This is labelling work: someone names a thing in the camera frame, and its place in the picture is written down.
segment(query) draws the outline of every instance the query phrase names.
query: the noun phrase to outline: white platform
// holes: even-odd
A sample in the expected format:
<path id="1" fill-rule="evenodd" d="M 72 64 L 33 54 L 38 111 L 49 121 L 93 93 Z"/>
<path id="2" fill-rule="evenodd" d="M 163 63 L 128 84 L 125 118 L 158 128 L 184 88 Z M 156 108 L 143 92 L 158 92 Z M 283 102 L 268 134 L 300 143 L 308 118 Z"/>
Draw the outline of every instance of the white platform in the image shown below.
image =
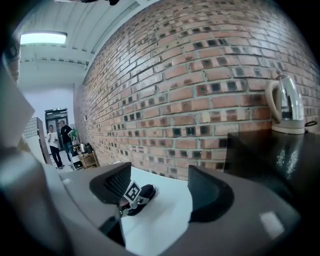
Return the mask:
<path id="1" fill-rule="evenodd" d="M 131 179 L 140 187 L 153 184 L 155 197 L 136 216 L 122 218 L 126 249 L 139 256 L 156 256 L 186 230 L 192 212 L 187 181 L 131 168 Z"/>

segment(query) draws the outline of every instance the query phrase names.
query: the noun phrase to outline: ceiling light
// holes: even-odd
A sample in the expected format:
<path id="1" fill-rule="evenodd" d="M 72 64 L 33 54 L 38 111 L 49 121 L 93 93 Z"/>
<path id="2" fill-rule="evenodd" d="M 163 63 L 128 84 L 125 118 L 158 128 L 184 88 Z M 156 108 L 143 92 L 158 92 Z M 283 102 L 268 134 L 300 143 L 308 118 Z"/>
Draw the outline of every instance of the ceiling light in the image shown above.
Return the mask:
<path id="1" fill-rule="evenodd" d="M 64 44 L 66 42 L 67 34 L 59 32 L 31 32 L 21 35 L 20 44 Z"/>

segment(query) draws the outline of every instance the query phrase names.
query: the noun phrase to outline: white kettle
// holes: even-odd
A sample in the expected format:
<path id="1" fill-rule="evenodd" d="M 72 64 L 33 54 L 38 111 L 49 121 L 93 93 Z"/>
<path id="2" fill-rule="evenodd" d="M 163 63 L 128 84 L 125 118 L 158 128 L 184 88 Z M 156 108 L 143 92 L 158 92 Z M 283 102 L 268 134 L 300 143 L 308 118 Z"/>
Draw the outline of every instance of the white kettle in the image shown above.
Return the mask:
<path id="1" fill-rule="evenodd" d="M 290 76 L 280 74 L 264 90 L 272 116 L 271 129 L 286 134 L 305 133 L 305 115 L 301 94 Z"/>

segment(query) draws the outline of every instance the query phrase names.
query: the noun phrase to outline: black countertop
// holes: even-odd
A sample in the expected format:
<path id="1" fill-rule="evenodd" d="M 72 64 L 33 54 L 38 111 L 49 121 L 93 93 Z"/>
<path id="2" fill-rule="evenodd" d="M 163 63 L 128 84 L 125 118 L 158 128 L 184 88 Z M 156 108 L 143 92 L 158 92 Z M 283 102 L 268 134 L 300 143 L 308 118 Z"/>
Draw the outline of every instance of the black countertop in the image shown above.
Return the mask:
<path id="1" fill-rule="evenodd" d="M 309 211 L 320 190 L 320 135 L 230 133 L 224 172 L 262 183 L 300 213 Z"/>

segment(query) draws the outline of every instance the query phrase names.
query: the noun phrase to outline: doorway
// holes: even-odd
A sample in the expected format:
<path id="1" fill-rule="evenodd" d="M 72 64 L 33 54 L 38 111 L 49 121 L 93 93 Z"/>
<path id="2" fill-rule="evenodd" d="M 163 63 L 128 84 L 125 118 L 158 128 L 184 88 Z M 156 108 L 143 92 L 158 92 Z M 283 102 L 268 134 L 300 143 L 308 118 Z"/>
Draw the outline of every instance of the doorway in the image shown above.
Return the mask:
<path id="1" fill-rule="evenodd" d="M 59 121 L 64 120 L 64 123 L 68 125 L 68 111 L 66 108 L 59 110 L 46 110 L 45 111 L 45 128 L 47 134 L 49 133 L 49 126 L 53 126 L 53 131 L 56 132 L 59 140 L 59 151 L 65 150 L 62 137 L 60 134 Z"/>

